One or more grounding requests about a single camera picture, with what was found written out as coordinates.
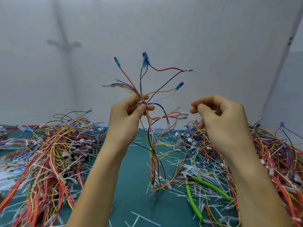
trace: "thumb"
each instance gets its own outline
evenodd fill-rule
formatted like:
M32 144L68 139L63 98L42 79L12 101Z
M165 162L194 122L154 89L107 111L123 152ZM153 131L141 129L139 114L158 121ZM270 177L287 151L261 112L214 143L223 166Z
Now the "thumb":
M198 112L202 116L205 124L207 124L208 122L210 122L218 117L210 107L208 107L202 103L200 103L198 105Z
M133 117L135 120L141 119L142 115L144 114L146 110L146 105L145 104L141 104L139 107L137 107L133 113L131 114L131 117Z

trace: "pile of wires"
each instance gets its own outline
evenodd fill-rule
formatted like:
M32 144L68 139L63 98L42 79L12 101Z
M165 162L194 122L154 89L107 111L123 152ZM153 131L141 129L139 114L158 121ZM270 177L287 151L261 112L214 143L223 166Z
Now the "pile of wires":
M141 71L140 71L140 86L139 88L137 89L135 87L135 85L132 83L132 81L130 80L130 78L125 74L125 72L123 71L123 69L121 68L121 65L118 61L118 59L116 57L114 57L115 61L116 61L116 64L117 66L120 68L120 70L123 72L123 74L126 76L126 78L128 79L129 81L129 84L126 83L126 82L123 82L119 79L116 79L116 81L118 83L111 83L110 85L103 85L103 87L115 87L115 86L118 86L118 87L122 87L124 89L126 89L127 91L129 91L131 94L133 94L134 96L136 96L139 100L140 103L144 103L144 104L152 104L152 105L155 105L155 106L159 106L161 107L161 109L163 110L164 112L164 115L163 116L160 116L160 117L155 117L155 118L152 118L150 115L149 115L149 112L146 111L146 119L147 119L147 122L148 122L148 125L149 125L149 128L147 129L147 132L146 132L146 142L147 142L147 149L150 151L150 155L151 155L151 163L150 163L150 181L151 181L151 184L152 186L154 186L155 184L155 179L156 179L156 173L159 175L159 172L161 172L162 176L164 179L166 179L166 175L165 175L165 170L164 170L164 167L163 167L163 164L161 163L161 161L159 160L158 158L158 155L157 153L155 152L154 148L155 146L157 145L162 145L162 144L158 144L158 141L159 139L165 135L166 133L172 131L176 124L177 124L177 120L179 119L186 119L186 115L188 115L188 113L180 113L177 111L177 109L180 109L180 106L178 106L175 110L173 110L172 112L170 113L166 113L163 106L161 106L161 104L159 103L156 103L158 102L159 100L161 99L164 99L164 98L167 98L169 96L171 96L172 94L174 94L178 89L180 89L180 87L182 87L184 85L183 82L181 82L180 84L178 84L176 86L176 88L174 89L170 89L170 90L162 90L163 87L165 87L165 85L167 83L169 83L173 78L175 78L178 74L182 73L182 72L191 72L192 70L182 70L182 69L179 69L179 68L165 68L165 69L156 69L154 68L151 64L150 64L150 61L149 61L149 58L147 56L147 54L144 52L142 53L143 55L143 63L142 63L142 68L141 68ZM178 70L178 72L172 76L165 84L162 85L162 87L160 87L159 89L157 89L156 91L154 92L150 92L148 93L147 95L151 95L151 97L145 101L144 100L144 95L142 94L142 78L146 75L147 73L147 70L148 70L148 67L151 67L153 70L155 71L158 71L158 72L161 72L161 71L166 71L166 70ZM153 100L153 97L154 95L156 95L156 93L159 93L159 92L171 92L169 95L165 96L165 97L162 97L160 99L156 99L156 100ZM169 118L173 118L174 119L174 123L171 125L169 123ZM154 123L156 123L157 121L159 121L160 119L166 119L167 121L167 129L162 133L162 135L157 139L157 140L154 140L153 139L153 135L152 135L152 125Z
M74 185L83 188L90 158L97 156L107 129L84 117L90 111L72 110L55 115L60 123L54 126L47 124L56 120L6 128L6 136L22 134L18 139L5 137L0 141L0 179L6 178L5 186L0 183L5 194L0 212L3 214L16 197L26 198L6 225L51 226L63 204L74 208L74 199L81 192L75 193ZM15 196L21 189L21 195Z
M197 125L197 122L193 121L192 125L187 125L186 131L181 134L176 133L174 139L180 140L184 146L190 143L191 151L187 153L191 156L192 166L202 178L205 178L205 172L201 172L199 167L203 164L216 163L217 167L224 169L226 175L224 180L230 187L238 211L235 185L224 158L209 141L205 129L197 129ZM283 123L274 135L259 124L249 125L249 129L256 153L285 203L294 225L301 226L303 222L303 152L294 147L285 130L293 132L285 128ZM286 139L280 140L277 137L279 131L283 132Z

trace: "white wall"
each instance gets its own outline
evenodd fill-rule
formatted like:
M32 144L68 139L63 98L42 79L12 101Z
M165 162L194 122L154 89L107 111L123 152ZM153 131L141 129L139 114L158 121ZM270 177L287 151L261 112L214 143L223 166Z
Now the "white wall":
M0 51L0 93L9 92L0 122L43 123L50 114L72 106L93 109L93 121L107 122L110 106L129 96L117 87L101 87L114 78L126 80L113 57L138 86L146 51L156 68L194 69L165 88L185 83L160 102L167 112L177 105L188 112L191 101L217 93L244 104L252 123L261 116L301 4L302 0L59 0L59 19L68 41L81 43L81 48L64 53L46 43L62 38L52 0L0 0L5 10L0 11L0 37L5 38L0 40L5 47ZM159 88L173 74L150 70L144 92ZM71 94L78 95L73 99ZM157 109L151 115L159 114ZM166 127L165 122L157 127Z
M303 20L297 30L294 42L284 63L277 85L271 99L265 108L262 125L274 132L285 122L285 127L303 137L302 98L303 98ZM293 144L303 143L303 140L285 130ZM286 138L282 132L278 137Z

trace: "fingernail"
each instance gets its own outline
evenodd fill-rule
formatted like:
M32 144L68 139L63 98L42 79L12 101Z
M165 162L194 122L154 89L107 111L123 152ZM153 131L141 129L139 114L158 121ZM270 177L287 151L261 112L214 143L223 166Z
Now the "fingernail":
M145 104L140 105L140 109L141 109L142 112L145 112L145 110L146 110L146 105L145 105Z

